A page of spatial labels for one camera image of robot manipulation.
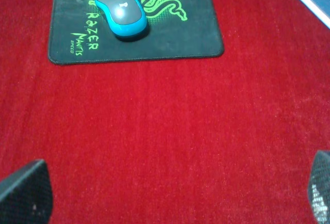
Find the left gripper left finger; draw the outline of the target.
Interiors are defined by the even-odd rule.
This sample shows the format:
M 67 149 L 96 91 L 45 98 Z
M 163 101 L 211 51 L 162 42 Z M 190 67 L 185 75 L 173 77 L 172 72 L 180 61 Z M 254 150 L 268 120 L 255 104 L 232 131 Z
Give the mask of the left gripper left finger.
M 45 160 L 33 160 L 1 180 L 1 223 L 49 223 L 52 211 Z

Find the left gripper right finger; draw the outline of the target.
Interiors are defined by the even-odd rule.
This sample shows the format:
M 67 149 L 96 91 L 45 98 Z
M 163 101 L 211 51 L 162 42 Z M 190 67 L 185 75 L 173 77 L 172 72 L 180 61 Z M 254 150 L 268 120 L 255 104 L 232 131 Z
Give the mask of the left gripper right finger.
M 329 223 L 329 150 L 319 150 L 314 157 L 308 201 L 317 223 Z

